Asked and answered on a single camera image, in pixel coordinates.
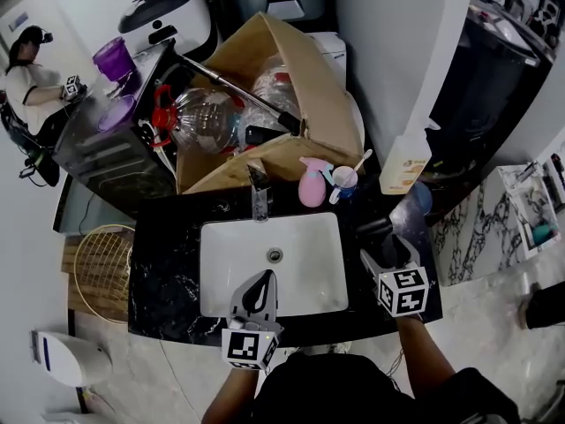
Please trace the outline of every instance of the gold wire basket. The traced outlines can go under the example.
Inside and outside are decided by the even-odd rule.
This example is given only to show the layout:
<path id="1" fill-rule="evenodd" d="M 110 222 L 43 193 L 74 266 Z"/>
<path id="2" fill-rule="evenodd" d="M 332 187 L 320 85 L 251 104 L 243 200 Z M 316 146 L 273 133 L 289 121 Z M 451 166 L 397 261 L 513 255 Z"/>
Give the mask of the gold wire basket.
<path id="1" fill-rule="evenodd" d="M 80 297 L 106 322 L 127 321 L 108 317 L 108 311 L 127 316 L 134 234 L 133 228 L 122 224 L 101 226 L 82 239 L 74 258 L 74 279 Z"/>

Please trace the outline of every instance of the purple bucket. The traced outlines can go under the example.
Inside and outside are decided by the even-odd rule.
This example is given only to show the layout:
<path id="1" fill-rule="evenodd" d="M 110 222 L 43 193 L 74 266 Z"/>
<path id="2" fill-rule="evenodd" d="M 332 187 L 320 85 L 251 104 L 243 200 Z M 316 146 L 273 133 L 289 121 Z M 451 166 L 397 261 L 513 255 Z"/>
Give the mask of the purple bucket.
<path id="1" fill-rule="evenodd" d="M 124 38 L 117 37 L 96 52 L 94 64 L 110 81 L 119 81 L 135 71 L 135 63 L 125 47 Z"/>

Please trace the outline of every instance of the white sink basin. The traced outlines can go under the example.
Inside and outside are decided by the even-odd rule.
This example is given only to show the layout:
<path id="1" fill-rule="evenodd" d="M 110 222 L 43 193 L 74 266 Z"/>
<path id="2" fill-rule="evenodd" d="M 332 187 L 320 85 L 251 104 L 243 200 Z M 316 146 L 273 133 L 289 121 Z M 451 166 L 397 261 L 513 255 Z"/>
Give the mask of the white sink basin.
<path id="1" fill-rule="evenodd" d="M 269 260 L 273 249 L 282 254 L 277 263 Z M 201 314 L 226 317 L 233 292 L 265 269 L 276 274 L 279 317 L 343 311 L 349 305 L 337 218 L 324 213 L 205 224 Z"/>

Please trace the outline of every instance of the tiled floor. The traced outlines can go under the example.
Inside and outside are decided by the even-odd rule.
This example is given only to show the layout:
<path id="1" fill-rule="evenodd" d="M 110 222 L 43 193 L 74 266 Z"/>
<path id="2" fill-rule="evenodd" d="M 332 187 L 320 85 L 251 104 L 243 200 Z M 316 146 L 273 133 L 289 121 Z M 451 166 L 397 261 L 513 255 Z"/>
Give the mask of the tiled floor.
<path id="1" fill-rule="evenodd" d="M 551 396 L 555 381 L 565 378 L 565 328 L 521 331 L 516 308 L 531 282 L 549 286 L 565 280 L 564 249 L 562 241 L 517 268 L 442 288 L 444 318 L 427 325 L 455 369 L 476 367 L 518 404 L 523 417 L 531 417 Z M 116 424 L 199 422 L 230 370 L 217 348 L 136 337 L 83 314 L 77 317 L 77 336 L 110 353 L 114 373 L 90 390 L 88 403 Z M 354 341 L 350 352 L 387 372 L 399 350 L 393 334 Z M 274 363 L 284 359 L 278 351 Z M 404 362 L 395 379 L 411 392 Z"/>

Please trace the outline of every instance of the pink spray bottle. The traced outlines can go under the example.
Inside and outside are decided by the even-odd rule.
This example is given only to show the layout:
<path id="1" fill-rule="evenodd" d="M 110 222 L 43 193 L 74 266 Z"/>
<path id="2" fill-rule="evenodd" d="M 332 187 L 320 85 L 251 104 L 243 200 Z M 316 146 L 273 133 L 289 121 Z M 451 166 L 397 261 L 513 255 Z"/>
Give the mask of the pink spray bottle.
<path id="1" fill-rule="evenodd" d="M 326 199 L 324 178 L 328 180 L 330 185 L 334 184 L 334 180 L 329 174 L 334 169 L 334 165 L 315 157 L 300 157 L 300 162 L 307 168 L 298 185 L 298 198 L 308 208 L 317 208 Z"/>

